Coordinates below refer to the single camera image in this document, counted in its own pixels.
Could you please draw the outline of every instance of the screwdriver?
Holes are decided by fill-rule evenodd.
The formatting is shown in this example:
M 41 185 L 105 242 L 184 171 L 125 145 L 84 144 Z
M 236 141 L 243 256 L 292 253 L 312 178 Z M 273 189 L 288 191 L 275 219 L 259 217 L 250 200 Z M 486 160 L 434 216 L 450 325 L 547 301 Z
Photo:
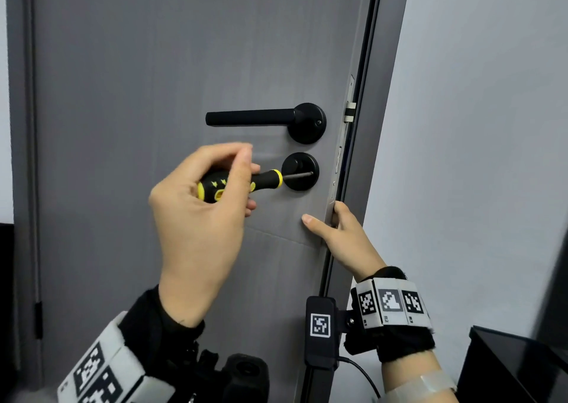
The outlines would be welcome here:
M 251 177 L 250 192 L 259 191 L 260 189 L 278 189 L 282 186 L 284 180 L 309 177 L 313 174 L 313 171 L 309 171 L 307 173 L 282 176 L 282 173 L 278 170 L 269 170 L 264 173 L 253 174 Z M 197 198 L 210 204 L 217 202 L 223 196 L 228 178 L 229 171 L 215 171 L 206 174 L 199 184 L 197 184 Z

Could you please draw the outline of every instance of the white wall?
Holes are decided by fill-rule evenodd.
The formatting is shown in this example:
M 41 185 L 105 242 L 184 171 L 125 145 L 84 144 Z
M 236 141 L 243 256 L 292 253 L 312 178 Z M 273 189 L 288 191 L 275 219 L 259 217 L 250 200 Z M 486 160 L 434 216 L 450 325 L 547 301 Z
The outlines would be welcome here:
M 14 222 L 6 0 L 0 0 L 0 222 Z
M 454 379 L 472 325 L 531 335 L 566 231 L 566 12 L 407 1 L 364 227 L 422 291 Z M 356 360 L 380 383 L 375 353 Z M 330 401 L 371 395 L 339 367 Z

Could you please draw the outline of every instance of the black door handle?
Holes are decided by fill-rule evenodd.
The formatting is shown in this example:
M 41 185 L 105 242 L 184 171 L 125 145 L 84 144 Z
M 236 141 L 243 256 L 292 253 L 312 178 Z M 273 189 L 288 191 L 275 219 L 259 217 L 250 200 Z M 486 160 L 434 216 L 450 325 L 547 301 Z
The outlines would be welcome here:
M 309 102 L 293 109 L 208 112 L 205 123 L 209 126 L 287 126 L 290 136 L 302 144 L 318 141 L 327 124 L 323 110 Z

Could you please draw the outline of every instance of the screwdriver shaft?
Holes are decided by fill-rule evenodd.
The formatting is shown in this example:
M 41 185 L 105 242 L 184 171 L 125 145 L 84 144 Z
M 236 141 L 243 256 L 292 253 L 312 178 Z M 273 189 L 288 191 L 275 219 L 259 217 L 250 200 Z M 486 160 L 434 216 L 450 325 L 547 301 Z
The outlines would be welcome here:
M 313 171 L 309 171 L 307 173 L 298 173 L 298 174 L 288 174 L 287 176 L 282 176 L 282 180 L 292 180 L 294 178 L 302 178 L 302 177 L 309 177 L 314 174 Z

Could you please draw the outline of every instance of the yellow and black screwdriver handle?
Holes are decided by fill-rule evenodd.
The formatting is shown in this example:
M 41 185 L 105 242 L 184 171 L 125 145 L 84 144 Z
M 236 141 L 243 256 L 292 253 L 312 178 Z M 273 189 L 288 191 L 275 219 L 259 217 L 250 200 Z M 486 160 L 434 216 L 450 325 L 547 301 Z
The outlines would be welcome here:
M 197 197 L 208 203 L 216 203 L 223 196 L 229 171 L 215 171 L 205 174 L 197 184 Z M 260 189 L 278 189 L 282 186 L 282 174 L 278 170 L 270 170 L 251 177 L 251 192 Z

